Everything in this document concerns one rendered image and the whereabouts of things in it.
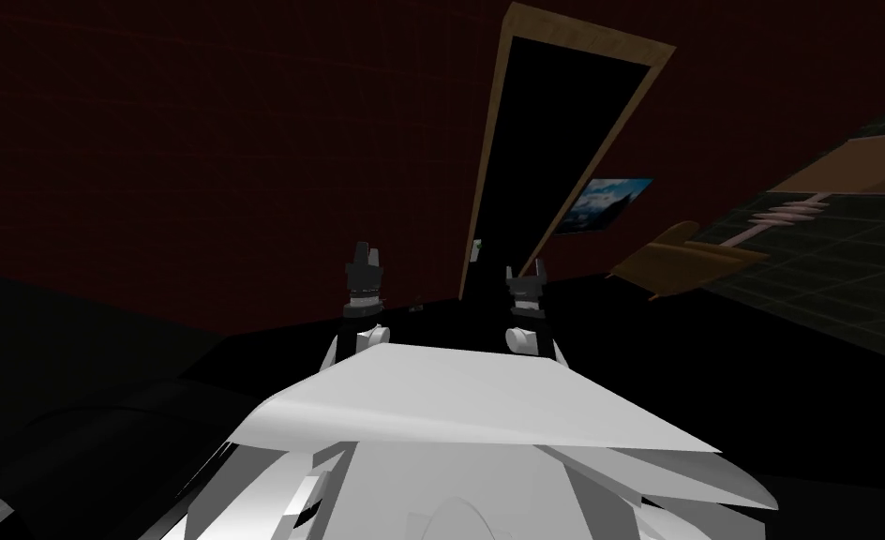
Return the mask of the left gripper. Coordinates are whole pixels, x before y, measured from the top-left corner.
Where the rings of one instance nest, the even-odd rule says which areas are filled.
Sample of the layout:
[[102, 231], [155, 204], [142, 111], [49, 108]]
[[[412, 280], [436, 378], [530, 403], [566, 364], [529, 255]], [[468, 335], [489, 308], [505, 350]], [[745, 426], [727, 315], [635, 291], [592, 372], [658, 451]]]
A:
[[368, 242], [355, 245], [352, 262], [346, 264], [350, 305], [377, 305], [381, 303], [380, 288], [383, 269], [377, 248], [368, 248]]

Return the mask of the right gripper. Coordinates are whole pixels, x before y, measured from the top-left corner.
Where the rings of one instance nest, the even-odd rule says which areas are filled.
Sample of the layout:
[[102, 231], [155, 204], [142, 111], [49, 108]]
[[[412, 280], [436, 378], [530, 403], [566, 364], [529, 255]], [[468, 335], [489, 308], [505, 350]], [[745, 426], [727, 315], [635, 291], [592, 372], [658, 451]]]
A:
[[542, 287], [547, 283], [547, 273], [544, 261], [534, 261], [536, 277], [517, 277], [511, 265], [505, 267], [505, 278], [508, 291], [513, 298], [514, 308], [540, 309]]

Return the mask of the black door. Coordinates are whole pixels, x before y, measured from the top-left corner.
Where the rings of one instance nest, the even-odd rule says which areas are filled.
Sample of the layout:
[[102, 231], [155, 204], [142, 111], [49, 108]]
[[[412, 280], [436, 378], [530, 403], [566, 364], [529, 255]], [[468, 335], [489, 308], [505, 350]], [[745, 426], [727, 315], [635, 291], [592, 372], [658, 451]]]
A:
[[514, 37], [463, 298], [506, 294], [623, 113], [648, 66]]

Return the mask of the brown wooden chair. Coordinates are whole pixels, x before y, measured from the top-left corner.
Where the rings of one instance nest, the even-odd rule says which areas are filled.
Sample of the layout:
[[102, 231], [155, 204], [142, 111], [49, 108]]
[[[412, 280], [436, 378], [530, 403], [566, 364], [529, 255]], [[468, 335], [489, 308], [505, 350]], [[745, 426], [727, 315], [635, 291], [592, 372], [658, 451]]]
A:
[[828, 197], [827, 193], [817, 193], [757, 213], [750, 220], [753, 227], [721, 244], [694, 241], [699, 226], [695, 221], [680, 222], [615, 265], [607, 277], [645, 289], [651, 300], [687, 293], [768, 259], [768, 254], [741, 248], [740, 243], [774, 227], [814, 219], [827, 205], [823, 200]]

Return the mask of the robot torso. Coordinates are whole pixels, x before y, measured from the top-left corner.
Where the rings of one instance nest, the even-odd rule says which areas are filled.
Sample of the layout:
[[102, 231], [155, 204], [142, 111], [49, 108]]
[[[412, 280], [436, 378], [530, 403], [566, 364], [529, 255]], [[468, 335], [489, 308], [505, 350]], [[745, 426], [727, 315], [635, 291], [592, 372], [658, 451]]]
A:
[[542, 357], [372, 346], [260, 403], [140, 540], [766, 540], [773, 495]]

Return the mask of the brown wooden table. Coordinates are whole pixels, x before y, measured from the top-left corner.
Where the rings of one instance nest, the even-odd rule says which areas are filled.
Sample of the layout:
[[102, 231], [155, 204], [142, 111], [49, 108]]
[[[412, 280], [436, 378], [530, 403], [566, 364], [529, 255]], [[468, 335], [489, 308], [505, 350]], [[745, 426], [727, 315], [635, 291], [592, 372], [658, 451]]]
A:
[[768, 191], [885, 195], [885, 134], [850, 139]]

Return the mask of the blue wall picture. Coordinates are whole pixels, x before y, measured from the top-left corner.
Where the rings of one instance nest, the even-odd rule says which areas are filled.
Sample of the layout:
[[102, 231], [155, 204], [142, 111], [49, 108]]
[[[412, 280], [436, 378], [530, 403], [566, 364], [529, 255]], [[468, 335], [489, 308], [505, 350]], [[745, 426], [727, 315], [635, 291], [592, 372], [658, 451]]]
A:
[[602, 231], [652, 183], [651, 178], [594, 178], [565, 211], [554, 235]]

